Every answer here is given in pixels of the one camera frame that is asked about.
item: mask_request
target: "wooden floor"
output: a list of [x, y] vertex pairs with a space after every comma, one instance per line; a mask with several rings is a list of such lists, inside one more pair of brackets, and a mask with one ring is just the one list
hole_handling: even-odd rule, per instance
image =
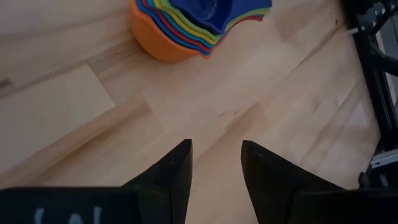
[[187, 223], [257, 222], [243, 139], [358, 187], [379, 131], [338, 0], [274, 1], [176, 64], [141, 49], [127, 1], [36, 1], [0, 7], [1, 187], [121, 185], [185, 138]]

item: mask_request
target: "light wood surface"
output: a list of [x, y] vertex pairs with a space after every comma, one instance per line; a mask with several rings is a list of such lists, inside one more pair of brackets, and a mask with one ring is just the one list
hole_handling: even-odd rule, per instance
[[[0, 13], [9, 19], [0, 22], [0, 77], [11, 81], [0, 90], [0, 105], [60, 78], [67, 84], [70, 71], [84, 69], [75, 82], [96, 84], [85, 98], [69, 98], [87, 103], [75, 113], [40, 105], [37, 113], [63, 120], [45, 130], [82, 115], [67, 132], [60, 127], [58, 139], [40, 150], [3, 143], [9, 147], [1, 155], [16, 159], [0, 173], [1, 187], [121, 185], [184, 138], [193, 139], [194, 153], [187, 223], [257, 222], [241, 171], [243, 139], [344, 188], [358, 187], [379, 131], [338, 0], [274, 1], [263, 22], [235, 27], [211, 59], [176, 64], [140, 48], [128, 30], [126, 2], [84, 0], [76, 11], [69, 2], [62, 11], [59, 2], [35, 1], [36, 11], [20, 1], [2, 3], [21, 7], [30, 21]], [[42, 128], [15, 136], [41, 139], [33, 131]], [[13, 153], [21, 150], [34, 154]]]

